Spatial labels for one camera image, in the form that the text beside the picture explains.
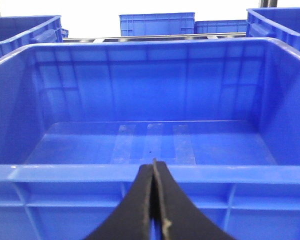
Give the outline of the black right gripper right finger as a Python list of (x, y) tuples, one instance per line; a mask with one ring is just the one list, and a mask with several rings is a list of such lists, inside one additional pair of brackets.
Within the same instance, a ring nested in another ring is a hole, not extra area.
[(153, 159), (152, 216), (161, 240), (232, 240), (184, 193), (163, 161)]

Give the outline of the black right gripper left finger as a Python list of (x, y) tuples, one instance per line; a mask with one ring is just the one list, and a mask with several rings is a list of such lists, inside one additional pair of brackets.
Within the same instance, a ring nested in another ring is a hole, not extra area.
[(151, 196), (154, 168), (139, 167), (128, 193), (115, 210), (86, 240), (148, 240), (151, 225)]

